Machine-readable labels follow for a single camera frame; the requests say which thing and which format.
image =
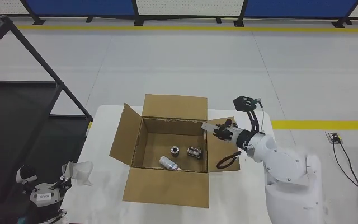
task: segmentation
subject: metal cylinder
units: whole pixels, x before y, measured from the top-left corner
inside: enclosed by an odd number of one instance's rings
[[[195,157],[198,160],[201,159],[201,157],[202,157],[202,151],[198,148],[189,147],[187,153],[188,153],[188,156]]]
[[[171,148],[170,152],[172,153],[173,157],[178,157],[179,156],[179,147],[173,146]]]
[[[161,157],[159,163],[162,164],[168,170],[181,170],[175,162],[171,161],[165,156]]]

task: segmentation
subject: blue partition panel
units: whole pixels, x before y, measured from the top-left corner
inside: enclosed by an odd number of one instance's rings
[[[134,15],[131,0],[27,0],[35,14]]]
[[[356,0],[248,0],[245,16],[342,17]]]

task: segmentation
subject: small metal nut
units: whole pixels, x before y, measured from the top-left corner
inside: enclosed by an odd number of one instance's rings
[[[171,154],[172,154],[173,157],[178,157],[178,156],[179,156],[179,147],[173,146],[173,147],[170,149],[170,152],[171,152]]]

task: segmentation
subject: white wall panel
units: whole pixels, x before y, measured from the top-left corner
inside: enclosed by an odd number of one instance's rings
[[[0,14],[29,14],[20,0],[0,0]]]
[[[358,17],[358,7],[355,8],[350,17]]]
[[[243,0],[137,0],[140,15],[238,16]]]

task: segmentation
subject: label sticker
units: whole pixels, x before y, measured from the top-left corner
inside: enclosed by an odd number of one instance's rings
[[[51,193],[46,193],[46,194],[38,194],[36,197],[37,201],[41,201],[41,200],[51,200]]]

